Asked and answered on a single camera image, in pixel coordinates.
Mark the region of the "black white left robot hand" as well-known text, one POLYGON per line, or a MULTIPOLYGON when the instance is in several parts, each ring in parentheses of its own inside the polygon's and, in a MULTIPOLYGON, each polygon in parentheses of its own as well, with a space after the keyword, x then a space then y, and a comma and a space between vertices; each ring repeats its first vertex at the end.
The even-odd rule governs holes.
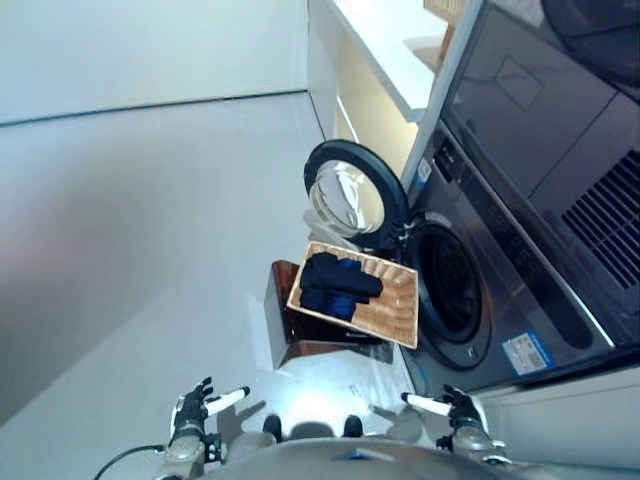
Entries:
POLYGON ((189 436, 195 436, 203 442, 206 436, 206 420, 234 406, 250 392, 249 386, 242 386, 214 396, 213 378, 205 377, 191 390, 178 397, 171 414, 169 444, 189 436))

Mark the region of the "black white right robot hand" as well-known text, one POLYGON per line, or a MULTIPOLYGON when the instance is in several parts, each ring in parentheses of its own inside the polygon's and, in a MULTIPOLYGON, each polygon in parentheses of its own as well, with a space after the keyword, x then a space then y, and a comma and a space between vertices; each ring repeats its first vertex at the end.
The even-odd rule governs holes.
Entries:
POLYGON ((446 417, 454 430, 463 426, 486 430, 483 416, 472 397, 457 386, 444 384, 441 394, 436 397, 402 392, 400 399, 411 407, 446 417))

